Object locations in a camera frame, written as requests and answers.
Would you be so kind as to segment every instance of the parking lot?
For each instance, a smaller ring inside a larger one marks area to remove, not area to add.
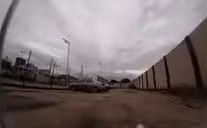
[[[106,93],[5,87],[9,128],[196,128],[204,125],[200,100],[128,89]]]

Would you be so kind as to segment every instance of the tree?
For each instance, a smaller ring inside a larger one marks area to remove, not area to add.
[[[111,79],[110,83],[118,83],[117,80]]]
[[[124,78],[120,81],[121,83],[130,83],[131,80],[129,78]]]

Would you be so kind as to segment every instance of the utility pole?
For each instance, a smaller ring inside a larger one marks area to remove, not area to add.
[[[102,64],[101,64],[100,61],[98,63],[99,63],[99,66],[100,66],[100,74],[102,75]]]
[[[28,55],[28,59],[27,59],[27,63],[25,64],[25,72],[24,72],[24,78],[23,78],[23,86],[25,86],[25,80],[26,80],[26,77],[27,77],[28,64],[30,63],[31,54],[32,54],[32,51],[30,50],[29,55]]]
[[[53,64],[53,69],[52,69],[52,75],[51,75],[51,88],[52,88],[52,83],[53,83],[53,77],[54,77],[54,72],[55,72],[55,66],[56,66],[56,62],[54,62]]]
[[[81,65],[81,71],[80,71],[80,78],[83,78],[83,74],[84,74],[84,69],[83,69],[83,65]]]

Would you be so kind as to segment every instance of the pavement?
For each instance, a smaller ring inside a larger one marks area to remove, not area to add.
[[[3,106],[8,128],[207,128],[202,100],[158,92],[4,87]]]

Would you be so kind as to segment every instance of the cloud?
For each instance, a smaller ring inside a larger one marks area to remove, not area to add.
[[[0,24],[10,2],[0,0]],[[50,58],[79,71],[141,74],[173,49],[207,16],[204,0],[21,1],[8,31],[10,58],[32,50],[32,62]]]

